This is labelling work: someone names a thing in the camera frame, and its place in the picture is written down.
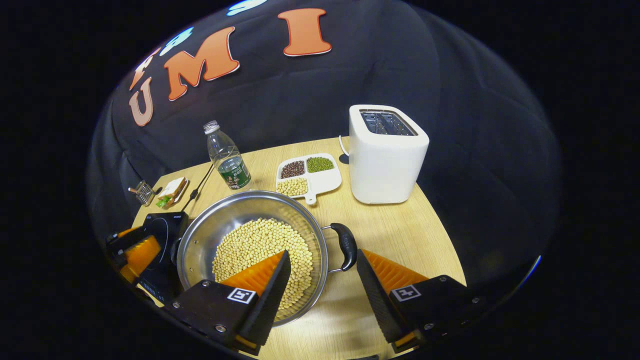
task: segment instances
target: white toaster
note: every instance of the white toaster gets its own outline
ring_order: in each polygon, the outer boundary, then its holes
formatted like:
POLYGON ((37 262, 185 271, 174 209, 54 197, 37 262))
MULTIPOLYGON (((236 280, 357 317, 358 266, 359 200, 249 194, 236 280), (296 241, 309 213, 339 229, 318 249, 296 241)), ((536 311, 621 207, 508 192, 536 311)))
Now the white toaster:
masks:
POLYGON ((351 192, 365 204, 409 199, 429 146, 427 134, 391 106, 349 108, 351 192))

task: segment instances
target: table top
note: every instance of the table top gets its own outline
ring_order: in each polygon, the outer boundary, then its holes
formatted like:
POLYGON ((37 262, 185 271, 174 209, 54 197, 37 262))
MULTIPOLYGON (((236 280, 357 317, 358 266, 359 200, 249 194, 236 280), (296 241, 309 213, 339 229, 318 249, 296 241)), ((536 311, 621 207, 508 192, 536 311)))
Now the table top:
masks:
MULTIPOLYGON (((349 138, 343 144, 349 149, 349 138)), ((349 165, 338 161, 342 154, 337 138, 294 143, 243 154, 252 181, 240 190, 231 190, 216 174, 202 184, 200 195, 185 212, 194 219, 216 201, 240 191, 275 191, 275 175, 284 160, 327 152, 338 164, 342 184, 321 193, 314 205, 304 198, 305 206, 320 226, 339 222, 351 229, 358 247, 375 252, 426 277, 446 274, 466 285, 458 255, 431 204, 416 184, 409 199, 401 204, 362 204, 351 193, 349 165)), ((211 163, 186 168, 158 179, 154 189, 185 176, 188 188, 178 203, 163 210, 155 205, 141 206, 133 222, 141 225, 149 213, 180 211, 189 194, 206 175, 211 163)), ((329 268, 339 268, 343 261, 335 231, 325 231, 329 268)), ((385 341, 367 300, 355 266, 347 272, 328 274, 324 291, 317 303, 301 318, 271 330, 259 359, 355 359, 378 354, 380 359, 397 356, 385 341)))

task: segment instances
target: pot handle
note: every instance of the pot handle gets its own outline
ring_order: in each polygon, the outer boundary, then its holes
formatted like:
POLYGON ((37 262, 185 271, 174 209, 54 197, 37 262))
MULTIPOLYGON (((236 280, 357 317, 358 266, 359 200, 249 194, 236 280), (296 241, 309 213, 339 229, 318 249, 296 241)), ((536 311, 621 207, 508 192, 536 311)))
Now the pot handle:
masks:
POLYGON ((353 237, 351 230, 342 224, 332 222, 331 225, 324 226, 322 229, 324 230, 329 228, 332 228, 336 233, 338 233, 340 250, 342 250, 342 253, 344 254, 344 262, 342 263, 342 266, 338 269, 330 270, 329 274, 332 272, 347 271, 356 263, 358 257, 358 245, 356 244, 356 239, 353 237))

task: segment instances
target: water bottle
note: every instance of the water bottle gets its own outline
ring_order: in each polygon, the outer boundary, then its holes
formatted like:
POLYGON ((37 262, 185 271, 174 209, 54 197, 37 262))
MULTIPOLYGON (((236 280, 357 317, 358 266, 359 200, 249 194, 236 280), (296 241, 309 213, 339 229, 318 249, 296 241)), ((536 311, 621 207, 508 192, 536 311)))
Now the water bottle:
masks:
POLYGON ((237 190, 247 185, 251 181, 251 174, 234 141, 220 130, 215 120, 205 124, 204 133, 207 135, 209 157, 227 186, 237 190))

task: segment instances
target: white divided dish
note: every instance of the white divided dish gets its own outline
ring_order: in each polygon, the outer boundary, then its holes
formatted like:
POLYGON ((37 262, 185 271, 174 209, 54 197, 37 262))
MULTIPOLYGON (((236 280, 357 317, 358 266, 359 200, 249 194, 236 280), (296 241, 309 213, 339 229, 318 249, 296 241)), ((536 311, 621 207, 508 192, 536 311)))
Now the white divided dish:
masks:
POLYGON ((308 205, 313 205, 316 203, 316 195, 319 193, 330 192, 333 189, 336 189, 340 184, 342 184, 342 176, 340 176, 340 170, 338 170, 338 164, 335 162, 335 159, 330 154, 325 152, 321 152, 319 154, 305 155, 297 158, 287 159, 281 162, 278 165, 278 170, 276 171, 276 189, 278 188, 278 184, 282 183, 286 180, 296 179, 298 177, 305 178, 307 180, 307 193, 301 195, 292 196, 292 198, 300 198, 304 197, 305 202, 308 205), (307 159, 309 158, 326 158, 331 160, 333 163, 333 168, 324 171, 318 172, 309 172, 307 168, 307 159), (305 172, 302 175, 286 177, 284 179, 281 178, 282 168, 286 164, 292 163, 294 161, 302 160, 305 166, 305 172))

